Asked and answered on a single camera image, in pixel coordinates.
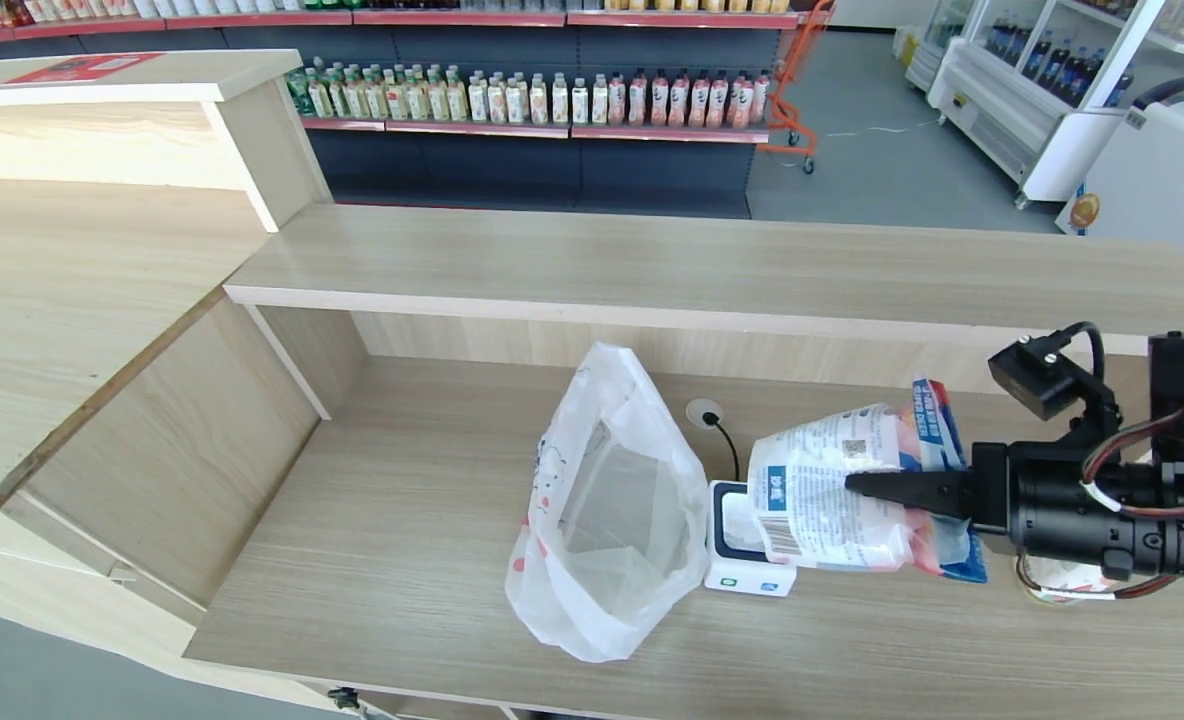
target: bottled drink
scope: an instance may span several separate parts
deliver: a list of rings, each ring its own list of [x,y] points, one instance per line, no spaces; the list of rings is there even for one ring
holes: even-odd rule
[[[1027,38],[1032,36],[1032,28],[1025,28],[1015,24],[1009,33],[1009,45],[1002,54],[1002,59],[1014,65],[1023,56],[1023,47],[1027,47]]]
[[[1049,63],[1045,63],[1045,69],[1041,70],[1040,81],[1036,81],[1037,85],[1053,91],[1054,86],[1058,84],[1058,78],[1063,77],[1063,65],[1069,54],[1072,54],[1072,40],[1063,40],[1063,45],[1050,53]]]
[[[1027,57],[1027,65],[1023,65],[1023,77],[1036,79],[1041,73],[1041,65],[1045,64],[1045,58],[1050,56],[1050,46],[1054,44],[1054,31],[1045,31],[1041,40],[1032,47],[1032,53]]]
[[[1081,105],[1081,99],[1085,99],[1086,92],[1090,90],[1090,83],[1098,77],[1099,69],[1103,66],[1103,58],[1107,56],[1108,51],[1100,47],[1094,51],[1089,60],[1085,62],[1081,75],[1072,82],[1072,98],[1069,101],[1073,105]]]
[[[1057,85],[1054,86],[1054,95],[1057,95],[1068,105],[1076,104],[1072,101],[1072,85],[1085,73],[1085,64],[1089,60],[1086,58],[1085,51],[1085,45],[1077,47],[1076,54],[1063,64],[1063,77],[1060,77]]]
[[[1121,97],[1130,90],[1130,85],[1133,82],[1135,82],[1135,65],[1130,64],[1126,68],[1126,72],[1121,73],[1121,79],[1118,79],[1117,86],[1112,88],[1112,94],[1108,95],[1108,108],[1119,108],[1121,105]]]

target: sticker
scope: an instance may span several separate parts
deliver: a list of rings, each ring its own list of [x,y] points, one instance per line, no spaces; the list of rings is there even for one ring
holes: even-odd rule
[[[7,79],[2,85],[36,85],[36,83],[47,82],[90,82],[104,78],[110,73],[120,72],[131,65],[148,62],[163,53],[117,53],[117,54],[84,54],[81,58],[71,58],[62,63],[54,63],[49,68],[33,70],[30,73],[13,79]]]

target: plastic bag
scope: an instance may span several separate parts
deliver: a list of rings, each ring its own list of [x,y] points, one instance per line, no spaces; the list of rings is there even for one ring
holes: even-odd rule
[[[964,520],[861,496],[849,472],[961,470],[948,393],[918,379],[913,401],[871,405],[758,439],[748,497],[766,557],[803,568],[893,571],[986,581],[979,538]]]
[[[597,343],[538,443],[506,592],[538,641],[625,660],[707,571],[707,478],[650,375]]]

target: glass door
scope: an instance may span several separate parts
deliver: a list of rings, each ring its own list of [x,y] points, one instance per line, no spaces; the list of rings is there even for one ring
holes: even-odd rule
[[[934,14],[929,15],[929,27],[925,31],[925,44],[948,49],[948,40],[958,37],[966,28],[966,18],[974,6],[974,0],[939,0]]]

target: qr code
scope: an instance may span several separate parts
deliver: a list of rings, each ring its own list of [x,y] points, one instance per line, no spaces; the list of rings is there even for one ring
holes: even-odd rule
[[[854,459],[854,457],[867,457],[867,441],[843,439],[839,442],[839,450],[844,452],[845,459]]]

